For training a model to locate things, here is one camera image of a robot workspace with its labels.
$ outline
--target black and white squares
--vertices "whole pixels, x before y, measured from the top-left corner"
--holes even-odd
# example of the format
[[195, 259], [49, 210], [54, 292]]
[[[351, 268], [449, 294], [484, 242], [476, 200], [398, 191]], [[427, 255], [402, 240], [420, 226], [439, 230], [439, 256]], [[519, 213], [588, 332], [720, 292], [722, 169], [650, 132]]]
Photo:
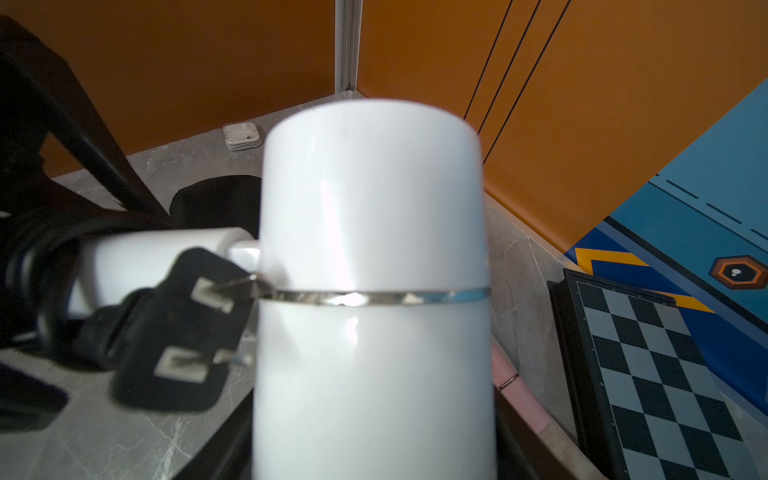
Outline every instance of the black and white squares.
[[598, 282], [578, 282], [584, 351], [628, 478], [757, 480], [749, 452], [680, 312]]

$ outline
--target orange wall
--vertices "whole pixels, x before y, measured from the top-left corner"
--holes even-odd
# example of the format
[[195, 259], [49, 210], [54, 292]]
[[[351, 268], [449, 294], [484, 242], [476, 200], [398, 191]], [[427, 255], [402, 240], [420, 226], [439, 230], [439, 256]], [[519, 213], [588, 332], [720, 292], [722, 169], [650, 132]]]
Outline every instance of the orange wall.
[[500, 28], [493, 2], [373, 16], [407, 3], [366, 3], [360, 90], [466, 112], [488, 192], [563, 251], [768, 77], [763, 0], [515, 0]]
[[[333, 93], [333, 0], [12, 0], [126, 154]], [[47, 143], [46, 171], [78, 169]]]
[[508, 0], [363, 0], [357, 89], [461, 117]]

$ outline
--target metal wall trim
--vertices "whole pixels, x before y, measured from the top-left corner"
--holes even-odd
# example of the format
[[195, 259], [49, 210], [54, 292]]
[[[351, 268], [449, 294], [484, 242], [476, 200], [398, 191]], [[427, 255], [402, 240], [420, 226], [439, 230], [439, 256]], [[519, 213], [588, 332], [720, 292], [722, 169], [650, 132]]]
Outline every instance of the metal wall trim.
[[336, 93], [357, 88], [362, 0], [336, 0]]

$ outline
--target metal band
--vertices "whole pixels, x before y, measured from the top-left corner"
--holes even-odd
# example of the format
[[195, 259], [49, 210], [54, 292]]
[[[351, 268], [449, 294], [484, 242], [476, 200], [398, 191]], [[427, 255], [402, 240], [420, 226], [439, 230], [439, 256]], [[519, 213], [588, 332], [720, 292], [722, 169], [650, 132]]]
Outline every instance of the metal band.
[[513, 376], [512, 376], [512, 377], [511, 377], [509, 380], [507, 380], [506, 382], [502, 383], [500, 386], [496, 387], [496, 388], [497, 388], [497, 390], [498, 390], [499, 392], [501, 392], [503, 389], [505, 389], [505, 388], [507, 388], [508, 386], [510, 386], [510, 385], [512, 384], [512, 382], [514, 382], [515, 380], [517, 380], [519, 376], [520, 376], [520, 374], [519, 374], [519, 373], [515, 373], [515, 374], [514, 374], [514, 375], [513, 375]]
[[263, 296], [265, 300], [307, 303], [324, 306], [433, 305], [437, 303], [477, 302], [488, 298], [489, 288], [446, 290], [442, 292], [295, 292], [275, 290]]

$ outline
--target white cylindrical container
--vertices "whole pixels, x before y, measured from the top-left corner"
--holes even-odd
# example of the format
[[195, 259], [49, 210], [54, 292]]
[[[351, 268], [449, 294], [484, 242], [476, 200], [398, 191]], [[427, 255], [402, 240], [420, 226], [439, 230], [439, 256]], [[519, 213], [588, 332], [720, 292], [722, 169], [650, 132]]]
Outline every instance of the white cylindrical container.
[[[488, 301], [455, 302], [488, 287], [482, 196], [475, 132], [436, 108], [347, 101], [274, 128], [259, 263], [286, 295], [260, 301], [255, 478], [493, 477]], [[311, 303], [334, 292], [400, 295]]]

